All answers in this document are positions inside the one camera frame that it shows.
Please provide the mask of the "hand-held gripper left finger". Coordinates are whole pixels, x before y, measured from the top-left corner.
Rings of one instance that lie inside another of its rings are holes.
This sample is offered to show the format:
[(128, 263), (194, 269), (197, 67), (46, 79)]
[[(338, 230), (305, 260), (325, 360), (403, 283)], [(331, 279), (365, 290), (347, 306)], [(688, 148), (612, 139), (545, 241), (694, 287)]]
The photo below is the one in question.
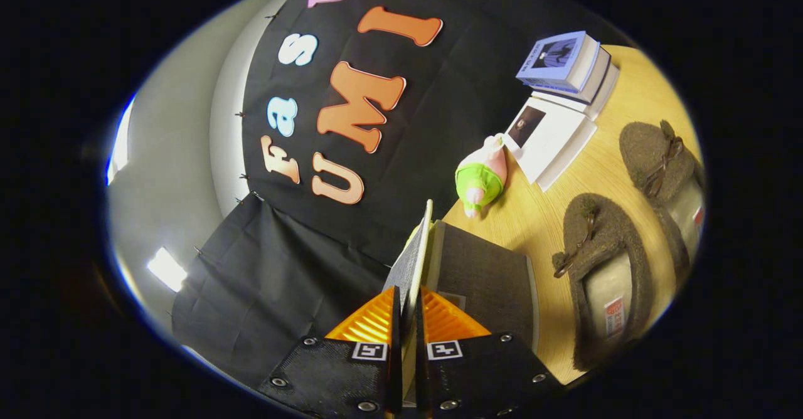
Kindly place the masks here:
[(370, 299), (325, 336), (308, 334), (259, 393), (305, 416), (393, 416), (401, 410), (398, 287)]

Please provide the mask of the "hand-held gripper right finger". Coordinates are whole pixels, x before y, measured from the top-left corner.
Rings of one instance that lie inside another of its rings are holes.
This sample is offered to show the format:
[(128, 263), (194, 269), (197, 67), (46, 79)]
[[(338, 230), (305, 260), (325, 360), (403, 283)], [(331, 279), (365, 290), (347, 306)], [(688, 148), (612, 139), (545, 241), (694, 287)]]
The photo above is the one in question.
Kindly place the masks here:
[(565, 385), (511, 331), (491, 332), (422, 287), (416, 396), (425, 416), (536, 416)]

